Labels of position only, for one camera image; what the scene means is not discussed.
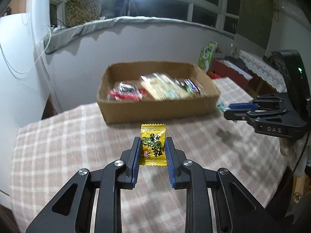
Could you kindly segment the white gloved hand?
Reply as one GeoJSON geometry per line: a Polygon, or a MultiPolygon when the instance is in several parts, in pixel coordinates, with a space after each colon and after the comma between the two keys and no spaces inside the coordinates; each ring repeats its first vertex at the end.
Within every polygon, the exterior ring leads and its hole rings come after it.
{"type": "Polygon", "coordinates": [[[291,142],[286,138],[279,138],[280,153],[284,156],[288,165],[293,169],[303,150],[306,138],[291,142]]]}

